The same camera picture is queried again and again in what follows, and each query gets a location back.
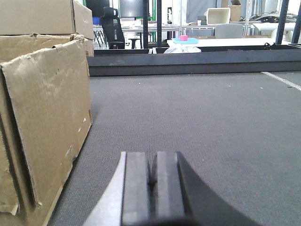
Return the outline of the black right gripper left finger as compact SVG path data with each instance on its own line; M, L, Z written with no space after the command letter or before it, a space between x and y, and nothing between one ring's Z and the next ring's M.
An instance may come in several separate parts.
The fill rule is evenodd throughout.
M120 153L119 163L85 226L133 226L150 217L149 169L144 152Z

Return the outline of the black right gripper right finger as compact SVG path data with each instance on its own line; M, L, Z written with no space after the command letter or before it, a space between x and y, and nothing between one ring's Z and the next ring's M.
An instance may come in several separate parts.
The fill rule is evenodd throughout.
M190 218L201 226L256 226L213 191L180 152L157 153L153 164L157 218Z

